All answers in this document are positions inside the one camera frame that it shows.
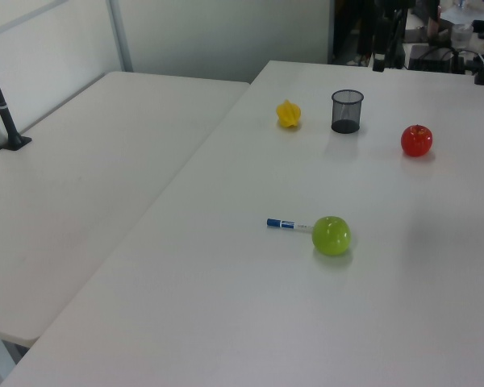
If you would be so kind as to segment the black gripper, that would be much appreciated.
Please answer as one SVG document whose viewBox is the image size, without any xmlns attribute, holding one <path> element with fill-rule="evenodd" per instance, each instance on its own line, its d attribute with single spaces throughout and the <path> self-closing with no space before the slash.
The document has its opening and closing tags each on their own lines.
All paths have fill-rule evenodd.
<svg viewBox="0 0 484 387">
<path fill-rule="evenodd" d="M 388 20 L 377 21 L 373 42 L 373 71 L 383 73 L 386 68 L 385 56 L 388 44 Z"/>
</svg>

